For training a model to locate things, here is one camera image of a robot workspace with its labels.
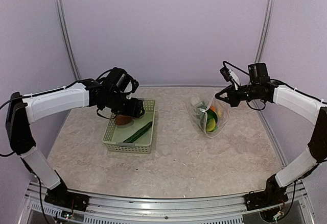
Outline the clear zip top bag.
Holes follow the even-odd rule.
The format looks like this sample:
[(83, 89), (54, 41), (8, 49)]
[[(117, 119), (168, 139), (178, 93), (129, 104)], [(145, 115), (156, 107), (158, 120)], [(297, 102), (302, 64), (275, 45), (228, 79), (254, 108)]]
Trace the clear zip top bag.
[(186, 101), (191, 123), (208, 137), (215, 138), (229, 120), (228, 107), (215, 98), (214, 93), (194, 95)]

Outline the green bok choy toy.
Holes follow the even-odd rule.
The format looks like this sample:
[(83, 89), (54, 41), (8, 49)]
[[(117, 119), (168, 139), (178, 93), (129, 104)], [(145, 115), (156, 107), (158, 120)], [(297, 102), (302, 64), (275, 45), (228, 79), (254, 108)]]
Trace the green bok choy toy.
[(214, 118), (216, 120), (216, 122), (218, 123), (218, 117), (215, 114), (215, 112), (213, 112), (210, 107), (207, 108), (207, 105), (205, 104), (204, 101), (200, 101), (198, 102), (195, 106), (194, 106), (194, 111), (196, 112), (196, 120), (198, 122), (199, 127), (204, 130), (205, 132), (207, 132), (205, 130), (206, 127), (206, 122), (208, 119), (210, 118)]

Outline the yellow lemon toy front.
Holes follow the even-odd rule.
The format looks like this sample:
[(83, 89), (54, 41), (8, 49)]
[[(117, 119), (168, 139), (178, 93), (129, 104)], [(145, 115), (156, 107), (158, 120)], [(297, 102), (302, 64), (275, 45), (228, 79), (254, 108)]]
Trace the yellow lemon toy front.
[(206, 122), (206, 127), (205, 127), (205, 130), (207, 132), (212, 132), (212, 131), (215, 131), (217, 129), (217, 122), (214, 118), (210, 118), (207, 120)]

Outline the brown round cake toy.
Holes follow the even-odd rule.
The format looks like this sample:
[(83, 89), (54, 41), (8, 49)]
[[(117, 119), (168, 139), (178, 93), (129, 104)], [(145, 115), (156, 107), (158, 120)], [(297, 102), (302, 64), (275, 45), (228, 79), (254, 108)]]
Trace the brown round cake toy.
[(115, 124), (117, 126), (124, 126), (124, 125), (127, 125), (128, 123), (132, 122), (133, 121), (133, 118), (130, 117), (130, 116), (123, 116), (123, 115), (118, 115), (116, 118), (115, 118)]

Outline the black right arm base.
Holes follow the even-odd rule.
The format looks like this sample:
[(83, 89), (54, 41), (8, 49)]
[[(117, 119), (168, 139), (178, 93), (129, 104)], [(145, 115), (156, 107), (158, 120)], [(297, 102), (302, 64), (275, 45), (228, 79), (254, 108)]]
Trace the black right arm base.
[(287, 187), (280, 187), (272, 175), (266, 181), (265, 190), (259, 192), (249, 192), (244, 195), (247, 211), (270, 207), (288, 201), (286, 194)]

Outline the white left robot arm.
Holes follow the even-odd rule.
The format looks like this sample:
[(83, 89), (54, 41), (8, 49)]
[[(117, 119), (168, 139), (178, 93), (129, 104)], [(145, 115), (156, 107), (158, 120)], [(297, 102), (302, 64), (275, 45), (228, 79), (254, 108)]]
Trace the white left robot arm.
[(13, 93), (5, 102), (8, 106), (6, 130), (10, 148), (20, 156), (27, 168), (52, 190), (51, 197), (66, 206), (72, 196), (62, 186), (60, 176), (37, 148), (30, 125), (48, 116), (95, 106), (98, 111), (109, 108), (114, 115), (140, 118), (144, 114), (143, 101), (130, 97), (139, 82), (126, 70), (114, 67), (97, 79), (77, 80), (70, 85), (35, 94)]

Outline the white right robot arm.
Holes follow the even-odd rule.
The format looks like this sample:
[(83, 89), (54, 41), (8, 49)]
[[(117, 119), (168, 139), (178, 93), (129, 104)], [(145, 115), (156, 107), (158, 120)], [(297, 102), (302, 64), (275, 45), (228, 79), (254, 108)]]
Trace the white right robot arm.
[(326, 160), (326, 102), (283, 81), (271, 79), (264, 63), (250, 64), (245, 72), (249, 76), (249, 84), (241, 85), (238, 76), (228, 69), (229, 65), (229, 62), (223, 61), (220, 73), (231, 84), (216, 93), (216, 99), (231, 107), (237, 107), (242, 101), (260, 100), (263, 104), (269, 102), (292, 111), (297, 117), (283, 115), (280, 119), (286, 125), (284, 131), (289, 133), (287, 139), (291, 142), (308, 140), (303, 152), (267, 180), (261, 200), (271, 206), (280, 199), (287, 186), (307, 177)]

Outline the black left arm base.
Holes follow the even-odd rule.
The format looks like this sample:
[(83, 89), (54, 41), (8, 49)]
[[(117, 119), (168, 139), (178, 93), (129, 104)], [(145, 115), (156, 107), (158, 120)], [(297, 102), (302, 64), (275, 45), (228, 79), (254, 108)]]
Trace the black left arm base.
[(86, 211), (90, 197), (68, 191), (66, 185), (60, 184), (54, 189), (48, 189), (44, 201), (46, 203), (78, 211)]

